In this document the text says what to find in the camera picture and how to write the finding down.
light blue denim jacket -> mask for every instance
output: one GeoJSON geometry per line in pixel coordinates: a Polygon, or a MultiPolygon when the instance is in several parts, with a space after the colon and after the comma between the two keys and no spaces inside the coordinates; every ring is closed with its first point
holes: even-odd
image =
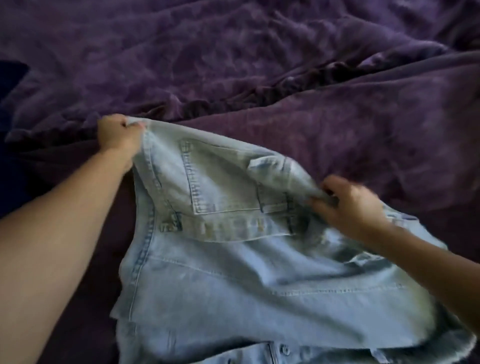
{"type": "Polygon", "coordinates": [[[440,364],[471,350],[474,336],[424,288],[303,206],[335,201],[297,162],[138,120],[137,222],[112,311],[121,363],[440,364]]]}

